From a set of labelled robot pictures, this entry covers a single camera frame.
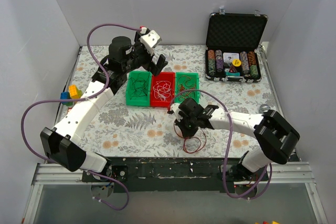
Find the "stacked colourful toy bricks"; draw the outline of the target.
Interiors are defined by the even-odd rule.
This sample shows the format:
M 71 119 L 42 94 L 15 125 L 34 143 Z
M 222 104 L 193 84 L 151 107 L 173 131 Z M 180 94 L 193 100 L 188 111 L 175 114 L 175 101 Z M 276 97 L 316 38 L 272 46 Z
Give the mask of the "stacked colourful toy bricks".
M 69 99 L 80 99 L 82 96 L 82 91 L 77 88 L 75 84 L 69 86 L 68 91 L 62 92 L 60 95 L 61 100 L 69 100 Z

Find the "floral table mat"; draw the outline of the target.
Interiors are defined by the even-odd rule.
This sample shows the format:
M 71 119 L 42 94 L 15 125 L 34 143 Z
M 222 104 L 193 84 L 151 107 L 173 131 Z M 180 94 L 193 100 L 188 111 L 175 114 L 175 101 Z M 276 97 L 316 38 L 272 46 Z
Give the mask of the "floral table mat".
M 264 66 L 257 83 L 210 81 L 205 77 L 204 46 L 166 45 L 155 51 L 168 61 L 164 71 L 198 73 L 202 106 L 214 104 L 251 114 L 258 113 L 262 104 L 279 108 Z M 174 132 L 174 116 L 165 108 L 128 106 L 125 92 L 122 87 L 87 127 L 80 141 L 84 150 L 118 157 L 239 158 L 258 145 L 248 135 L 226 130 L 200 130 L 196 138 L 184 141 Z

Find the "left green plastic bin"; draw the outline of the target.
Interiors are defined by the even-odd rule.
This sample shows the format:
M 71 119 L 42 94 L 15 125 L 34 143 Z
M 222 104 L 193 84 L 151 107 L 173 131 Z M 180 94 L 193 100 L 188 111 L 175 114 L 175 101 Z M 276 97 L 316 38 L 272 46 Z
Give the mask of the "left green plastic bin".
M 126 105 L 150 106 L 152 74 L 147 71 L 131 71 L 125 93 Z

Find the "black microphone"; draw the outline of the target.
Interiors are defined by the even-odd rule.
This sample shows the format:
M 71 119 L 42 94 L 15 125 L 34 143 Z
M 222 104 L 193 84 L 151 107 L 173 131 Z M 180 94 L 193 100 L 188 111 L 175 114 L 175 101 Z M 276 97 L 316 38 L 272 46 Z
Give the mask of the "black microphone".
M 270 110 L 270 106 L 268 104 L 262 104 L 259 106 L 259 113 L 265 113 L 267 112 L 268 110 Z

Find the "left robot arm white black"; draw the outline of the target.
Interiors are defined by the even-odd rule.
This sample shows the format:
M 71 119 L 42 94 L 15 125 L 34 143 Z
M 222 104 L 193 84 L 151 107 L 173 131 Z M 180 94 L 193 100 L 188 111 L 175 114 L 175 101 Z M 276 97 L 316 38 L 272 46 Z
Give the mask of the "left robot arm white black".
M 157 76 L 167 65 L 166 58 L 159 56 L 152 61 L 154 48 L 161 37 L 150 31 L 146 35 L 136 35 L 135 41 L 118 36 L 109 46 L 109 53 L 101 60 L 102 69 L 92 76 L 83 101 L 77 102 L 70 112 L 52 129 L 45 127 L 41 142 L 46 156 L 71 172 L 78 169 L 92 170 L 100 182 L 111 178 L 112 170 L 107 159 L 99 154 L 87 152 L 79 147 L 84 131 L 100 109 L 117 93 L 127 80 L 127 74 L 143 67 Z

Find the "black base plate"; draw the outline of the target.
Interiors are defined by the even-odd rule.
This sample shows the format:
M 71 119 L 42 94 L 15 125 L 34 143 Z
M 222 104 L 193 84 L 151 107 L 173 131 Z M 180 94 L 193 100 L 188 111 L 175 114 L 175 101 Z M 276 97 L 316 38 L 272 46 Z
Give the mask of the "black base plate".
M 252 186 L 256 180 L 264 185 L 279 172 L 276 165 L 264 173 L 258 169 L 249 175 L 237 168 L 239 159 L 229 158 L 223 167 L 222 158 L 122 158 L 111 157 L 101 172 L 94 175 L 84 172 L 83 182 L 104 184 L 115 193 L 123 192 L 121 182 L 130 192 L 143 191 L 227 191 L 235 192 L 235 186 Z

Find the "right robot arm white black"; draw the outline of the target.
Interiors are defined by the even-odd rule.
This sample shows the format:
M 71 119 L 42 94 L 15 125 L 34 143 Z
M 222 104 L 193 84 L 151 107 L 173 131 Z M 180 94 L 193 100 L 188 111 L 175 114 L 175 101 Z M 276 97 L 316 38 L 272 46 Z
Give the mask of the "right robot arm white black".
M 269 163 L 286 164 L 300 140 L 297 130 L 277 111 L 268 110 L 262 114 L 226 112 L 217 105 L 202 107 L 192 98 L 171 105 L 175 125 L 184 138 L 193 137 L 198 129 L 232 130 L 254 137 L 259 146 L 246 152 L 227 171 L 230 177 L 251 180 L 257 171 Z

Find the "right green plastic bin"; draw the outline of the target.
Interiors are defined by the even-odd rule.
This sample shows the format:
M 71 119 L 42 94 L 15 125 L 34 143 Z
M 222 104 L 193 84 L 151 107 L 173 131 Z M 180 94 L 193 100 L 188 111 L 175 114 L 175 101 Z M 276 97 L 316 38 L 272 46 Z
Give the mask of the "right green plastic bin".
M 182 103 L 187 98 L 194 99 L 197 103 L 200 100 L 198 91 L 190 91 L 191 89 L 199 89 L 199 75 L 195 72 L 176 72 L 175 73 L 175 94 L 187 90 L 175 99 L 175 103 Z

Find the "green plastic bin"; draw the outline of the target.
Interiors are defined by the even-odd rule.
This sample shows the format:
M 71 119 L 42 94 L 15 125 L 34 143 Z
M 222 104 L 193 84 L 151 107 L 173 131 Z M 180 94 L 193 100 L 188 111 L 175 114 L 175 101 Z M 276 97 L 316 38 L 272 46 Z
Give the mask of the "green plastic bin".
M 199 89 L 199 75 L 195 72 L 176 72 L 175 73 L 175 94 L 187 90 L 175 99 L 175 103 L 182 103 L 187 98 L 194 99 L 197 103 L 200 100 L 198 91 L 190 91 L 191 89 Z
M 150 106 L 152 74 L 147 71 L 131 71 L 125 93 L 126 105 Z

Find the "white card deck box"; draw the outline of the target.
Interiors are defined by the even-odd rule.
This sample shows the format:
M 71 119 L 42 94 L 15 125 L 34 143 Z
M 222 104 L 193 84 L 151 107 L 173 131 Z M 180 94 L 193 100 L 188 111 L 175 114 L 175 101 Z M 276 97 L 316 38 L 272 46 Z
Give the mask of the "white card deck box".
M 233 60 L 240 59 L 239 53 L 233 53 L 233 52 L 224 52 L 223 53 L 223 62 L 227 64 L 231 64 Z

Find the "red plastic bin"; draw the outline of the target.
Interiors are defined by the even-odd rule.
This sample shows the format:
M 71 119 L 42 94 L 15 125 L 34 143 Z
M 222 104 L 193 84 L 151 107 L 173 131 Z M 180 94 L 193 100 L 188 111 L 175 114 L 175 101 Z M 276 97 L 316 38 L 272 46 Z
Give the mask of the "red plastic bin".
M 150 89 L 150 106 L 167 108 L 175 96 L 175 73 L 161 72 L 153 76 Z

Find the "yellow round disc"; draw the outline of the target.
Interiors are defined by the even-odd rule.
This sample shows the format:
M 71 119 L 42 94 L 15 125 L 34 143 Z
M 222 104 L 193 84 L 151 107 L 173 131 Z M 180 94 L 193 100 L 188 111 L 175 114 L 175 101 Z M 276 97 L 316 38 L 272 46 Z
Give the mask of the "yellow round disc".
M 232 65 L 235 67 L 240 67 L 242 65 L 241 60 L 240 59 L 234 59 L 232 61 Z

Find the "black poker chip case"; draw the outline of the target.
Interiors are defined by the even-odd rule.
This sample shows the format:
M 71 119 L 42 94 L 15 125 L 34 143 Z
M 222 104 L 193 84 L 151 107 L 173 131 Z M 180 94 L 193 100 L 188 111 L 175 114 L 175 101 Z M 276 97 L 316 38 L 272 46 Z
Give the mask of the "black poker chip case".
M 256 14 L 210 14 L 205 51 L 205 77 L 211 81 L 261 81 L 258 48 L 268 17 Z M 241 66 L 223 62 L 223 53 L 239 53 Z

